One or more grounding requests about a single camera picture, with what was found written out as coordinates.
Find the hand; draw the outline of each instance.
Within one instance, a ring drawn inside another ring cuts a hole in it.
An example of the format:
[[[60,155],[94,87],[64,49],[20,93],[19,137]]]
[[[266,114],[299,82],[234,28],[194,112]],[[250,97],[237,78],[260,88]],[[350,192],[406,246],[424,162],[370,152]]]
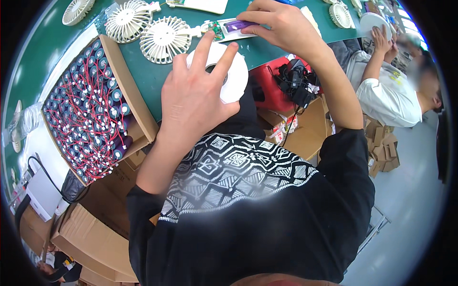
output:
[[[379,27],[373,27],[371,34],[374,39],[374,53],[386,54],[393,45],[391,40],[387,40],[387,27],[383,25],[382,31]]]
[[[385,54],[385,58],[383,59],[384,62],[391,63],[393,59],[398,55],[399,50],[398,50],[398,45],[396,44],[396,41],[393,39],[392,40],[392,46],[389,51]]]
[[[295,6],[278,3],[273,0],[254,0],[237,20],[251,21],[270,27],[249,26],[241,30],[242,34],[255,34],[266,39],[272,45],[299,55],[312,65],[319,61],[318,56],[332,51],[318,35],[312,24]]]
[[[173,59],[173,69],[162,87],[162,124],[158,137],[167,137],[170,144],[179,144],[188,152],[199,139],[236,114],[239,102],[224,104],[219,95],[224,78],[232,65],[239,46],[231,43],[209,74],[205,71],[214,32],[207,32],[194,53],[191,67],[186,66],[187,54]]]

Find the tape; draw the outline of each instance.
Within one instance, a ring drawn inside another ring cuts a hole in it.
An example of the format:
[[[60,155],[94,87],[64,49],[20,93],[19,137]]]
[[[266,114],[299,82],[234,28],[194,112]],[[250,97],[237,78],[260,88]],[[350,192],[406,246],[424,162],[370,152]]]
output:
[[[227,46],[221,43],[213,42],[208,53],[206,68],[211,68],[216,65],[219,59],[223,56]],[[192,51],[186,58],[188,68],[191,67],[192,59],[194,57]],[[224,104],[233,103],[238,101],[245,92],[246,84],[248,83],[248,67],[246,66],[245,59],[237,52],[229,68],[227,79],[221,87],[219,98]]]

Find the green circuit board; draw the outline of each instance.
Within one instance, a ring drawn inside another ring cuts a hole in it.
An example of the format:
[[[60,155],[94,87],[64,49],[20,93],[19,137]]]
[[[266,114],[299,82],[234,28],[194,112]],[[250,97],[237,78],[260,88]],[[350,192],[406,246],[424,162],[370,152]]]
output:
[[[221,29],[221,26],[219,25],[218,21],[209,23],[208,30],[215,32],[215,40],[224,39],[223,30]]]

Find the white fan housing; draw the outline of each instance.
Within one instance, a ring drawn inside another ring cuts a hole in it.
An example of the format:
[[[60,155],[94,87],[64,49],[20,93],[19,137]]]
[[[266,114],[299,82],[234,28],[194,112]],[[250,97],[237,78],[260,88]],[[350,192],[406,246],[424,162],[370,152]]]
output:
[[[153,63],[169,64],[177,54],[188,51],[192,36],[201,35],[200,26],[191,28],[181,18],[159,18],[142,32],[140,50]]]
[[[117,43],[137,40],[151,23],[153,12],[161,11],[159,2],[149,5],[142,0],[130,0],[122,4],[108,17],[105,24],[107,36]]]
[[[342,4],[332,4],[329,7],[329,14],[334,24],[343,29],[348,29],[351,27],[351,16],[347,8]]]
[[[84,16],[91,10],[95,0],[73,0],[65,9],[62,16],[62,24],[73,26],[81,21]]]
[[[353,4],[356,9],[363,9],[363,5],[360,0],[351,0],[351,4]]]

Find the table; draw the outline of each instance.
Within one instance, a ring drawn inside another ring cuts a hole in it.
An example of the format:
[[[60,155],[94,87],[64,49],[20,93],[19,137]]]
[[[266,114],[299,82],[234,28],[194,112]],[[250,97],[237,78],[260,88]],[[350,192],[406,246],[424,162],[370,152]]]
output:
[[[330,5],[322,0],[306,0],[297,3],[296,6],[309,7],[318,23],[323,40],[331,43],[361,37],[356,10],[350,0],[343,1],[349,7],[356,29],[337,27],[329,16]],[[69,2],[69,0],[53,0],[46,7],[30,30],[21,50],[18,51],[17,58],[12,61],[15,65],[8,82],[5,101],[2,103],[2,130],[5,124],[11,121],[18,99],[22,101],[23,108],[37,101],[44,83],[66,49],[86,27],[98,19],[99,14],[104,13],[113,0],[96,0],[86,17],[71,27],[64,26],[61,20]],[[161,6],[160,12],[154,13],[153,18],[177,16],[185,20],[191,27],[195,27],[203,24],[205,20],[234,18],[246,9],[248,3],[248,1],[229,0],[226,11],[222,15],[179,7],[170,8],[165,4]],[[104,32],[102,24],[98,25],[98,30]],[[195,49],[198,41],[197,38],[192,40],[188,52]],[[253,69],[287,54],[260,37],[242,39],[237,42],[240,46],[239,52],[244,55],[248,69]],[[120,49],[148,108],[156,121],[160,121],[162,118],[160,91],[172,65],[158,65],[149,62],[140,52],[139,40],[129,44],[120,44]],[[33,76],[27,74],[28,70],[34,71]],[[6,178],[2,179],[6,179],[8,189],[11,189],[10,168],[14,168],[17,176],[21,174],[18,168],[20,154],[15,153],[12,145],[9,144],[2,150],[2,155],[2,173],[6,174]]]

